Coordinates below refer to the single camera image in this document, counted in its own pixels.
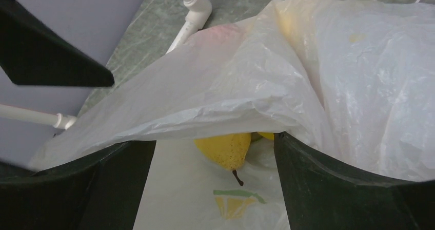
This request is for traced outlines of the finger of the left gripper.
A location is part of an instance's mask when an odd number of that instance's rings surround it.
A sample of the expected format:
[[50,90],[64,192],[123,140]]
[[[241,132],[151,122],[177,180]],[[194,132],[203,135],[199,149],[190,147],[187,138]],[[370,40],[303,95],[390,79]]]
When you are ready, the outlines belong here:
[[69,44],[17,0],[1,0],[1,68],[15,85],[114,84],[109,69]]

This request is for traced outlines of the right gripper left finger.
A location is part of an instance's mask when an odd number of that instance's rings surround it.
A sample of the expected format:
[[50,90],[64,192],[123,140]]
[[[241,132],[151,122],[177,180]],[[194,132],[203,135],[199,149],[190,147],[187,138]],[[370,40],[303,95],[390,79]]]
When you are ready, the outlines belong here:
[[133,229],[155,141],[41,171],[1,161],[1,229]]

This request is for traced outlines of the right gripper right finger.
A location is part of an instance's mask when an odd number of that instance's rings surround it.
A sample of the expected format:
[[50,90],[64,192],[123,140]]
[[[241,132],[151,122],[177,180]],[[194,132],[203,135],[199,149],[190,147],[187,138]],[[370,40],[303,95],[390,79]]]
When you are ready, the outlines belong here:
[[291,229],[434,229],[434,181],[348,165],[282,132],[274,154]]

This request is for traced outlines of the translucent white plastic bag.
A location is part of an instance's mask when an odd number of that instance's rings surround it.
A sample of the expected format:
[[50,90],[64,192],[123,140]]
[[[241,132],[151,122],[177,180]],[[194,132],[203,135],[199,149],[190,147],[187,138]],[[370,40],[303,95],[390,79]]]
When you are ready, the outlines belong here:
[[[282,132],[377,175],[434,181],[434,5],[272,1],[147,66],[30,166],[155,140],[134,228],[291,229],[274,154]],[[194,143],[235,133],[251,134],[243,186]]]

